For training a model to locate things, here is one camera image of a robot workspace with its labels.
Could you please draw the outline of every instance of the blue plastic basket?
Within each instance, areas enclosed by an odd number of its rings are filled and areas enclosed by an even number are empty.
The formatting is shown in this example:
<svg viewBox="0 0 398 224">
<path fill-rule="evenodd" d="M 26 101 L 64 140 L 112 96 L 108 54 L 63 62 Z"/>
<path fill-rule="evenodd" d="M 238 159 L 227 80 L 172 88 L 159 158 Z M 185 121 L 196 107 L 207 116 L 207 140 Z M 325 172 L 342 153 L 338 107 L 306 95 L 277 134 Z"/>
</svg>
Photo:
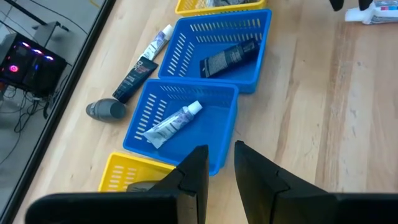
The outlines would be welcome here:
<svg viewBox="0 0 398 224">
<path fill-rule="evenodd" d="M 223 83 L 185 80 L 148 80 L 124 138 L 127 150 L 178 165 L 196 146 L 209 146 L 209 173 L 225 164 L 234 129 L 238 88 Z M 156 149 L 142 135 L 183 106 L 198 100 L 203 109 L 194 119 Z"/>
<path fill-rule="evenodd" d="M 254 93 L 266 49 L 271 14 L 271 10 L 261 9 L 178 20 L 159 70 L 159 78 L 228 83 L 237 85 L 240 93 Z M 200 60 L 252 37 L 261 45 L 257 60 L 217 78 L 200 78 Z"/>
</svg>

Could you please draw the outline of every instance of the black toothpaste tube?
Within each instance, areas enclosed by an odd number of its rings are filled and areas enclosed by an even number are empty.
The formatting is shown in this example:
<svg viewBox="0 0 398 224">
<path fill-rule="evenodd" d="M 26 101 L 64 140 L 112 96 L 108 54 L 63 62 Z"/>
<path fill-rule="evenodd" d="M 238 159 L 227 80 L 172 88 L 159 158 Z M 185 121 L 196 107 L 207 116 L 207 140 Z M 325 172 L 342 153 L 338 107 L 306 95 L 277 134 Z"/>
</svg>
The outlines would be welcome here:
<svg viewBox="0 0 398 224">
<path fill-rule="evenodd" d="M 157 66 L 155 62 L 141 57 L 112 96 L 121 103 L 127 103 Z"/>
<path fill-rule="evenodd" d="M 200 61 L 200 76 L 210 78 L 258 57 L 260 47 L 251 38 Z"/>
</svg>

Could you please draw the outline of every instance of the metal frame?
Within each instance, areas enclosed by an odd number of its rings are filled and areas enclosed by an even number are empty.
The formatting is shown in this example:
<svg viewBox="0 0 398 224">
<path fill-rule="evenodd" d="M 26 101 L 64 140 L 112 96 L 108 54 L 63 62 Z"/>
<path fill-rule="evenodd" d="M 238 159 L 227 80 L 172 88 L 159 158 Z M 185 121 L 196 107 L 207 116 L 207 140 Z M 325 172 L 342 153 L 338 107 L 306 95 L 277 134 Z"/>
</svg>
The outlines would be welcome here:
<svg viewBox="0 0 398 224">
<path fill-rule="evenodd" d="M 55 130 L 61 120 L 63 112 L 65 111 L 67 104 L 72 96 L 72 93 L 81 77 L 81 74 L 85 68 L 85 65 L 94 49 L 96 41 L 101 34 L 101 31 L 108 20 L 108 16 L 112 11 L 114 3 L 116 0 L 105 0 L 102 8 L 97 15 L 97 18 L 94 22 L 93 27 L 91 28 L 88 36 L 86 38 L 86 42 L 83 45 L 82 50 L 76 60 L 76 64 L 74 64 L 70 79 L 67 81 L 65 87 L 62 90 L 60 95 L 59 104 L 54 109 L 53 113 L 50 115 L 47 124 L 44 127 L 42 134 L 33 150 L 32 155 L 28 160 L 27 165 L 13 191 L 11 197 L 0 217 L 0 223 L 11 223 L 17 212 L 19 207 L 30 187 L 30 184 L 33 181 L 33 178 L 39 168 L 40 163 L 44 157 L 44 154 L 49 146 L 52 136 L 54 135 Z"/>
</svg>

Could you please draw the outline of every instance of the yellow plastic basket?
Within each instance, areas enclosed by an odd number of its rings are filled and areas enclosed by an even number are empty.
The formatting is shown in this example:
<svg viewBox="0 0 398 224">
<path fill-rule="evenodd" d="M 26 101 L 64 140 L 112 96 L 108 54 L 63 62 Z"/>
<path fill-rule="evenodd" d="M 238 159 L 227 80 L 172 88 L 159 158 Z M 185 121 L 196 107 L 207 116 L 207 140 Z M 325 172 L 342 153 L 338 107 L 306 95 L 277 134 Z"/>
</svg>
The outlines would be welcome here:
<svg viewBox="0 0 398 224">
<path fill-rule="evenodd" d="M 113 152 L 106 163 L 98 191 L 124 192 L 129 184 L 135 182 L 161 180 L 174 168 L 161 162 Z"/>
<path fill-rule="evenodd" d="M 188 17 L 188 16 L 200 16 L 210 15 L 222 12 L 237 12 L 247 11 L 253 9 L 264 9 L 267 4 L 266 0 L 258 0 L 258 2 L 238 4 L 233 6 L 222 6 L 222 7 L 206 7 L 206 0 L 178 0 L 175 13 Z"/>
</svg>

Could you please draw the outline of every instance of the led light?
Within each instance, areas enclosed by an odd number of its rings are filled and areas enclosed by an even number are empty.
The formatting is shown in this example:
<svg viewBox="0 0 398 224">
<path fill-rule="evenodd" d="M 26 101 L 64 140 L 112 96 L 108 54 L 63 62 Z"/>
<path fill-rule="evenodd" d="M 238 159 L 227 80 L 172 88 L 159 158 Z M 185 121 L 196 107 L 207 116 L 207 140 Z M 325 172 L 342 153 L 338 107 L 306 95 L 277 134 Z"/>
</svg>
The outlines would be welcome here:
<svg viewBox="0 0 398 224">
<path fill-rule="evenodd" d="M 38 53 L 38 54 L 43 54 L 43 52 L 37 50 L 37 49 L 33 49 L 34 52 Z"/>
<path fill-rule="evenodd" d="M 45 58 L 47 58 L 47 59 L 49 59 L 49 60 L 54 60 L 54 58 L 51 57 L 51 56 L 45 56 Z"/>
<path fill-rule="evenodd" d="M 9 67 L 9 69 L 10 69 L 10 71 L 12 71 L 12 72 L 18 72 L 18 66 L 16 66 L 16 65 L 11 65 L 10 67 Z"/>
<path fill-rule="evenodd" d="M 25 47 L 30 47 L 29 44 L 27 44 L 27 43 L 25 43 L 25 42 L 23 42 L 22 44 L 23 44 L 23 46 L 25 46 Z"/>
</svg>

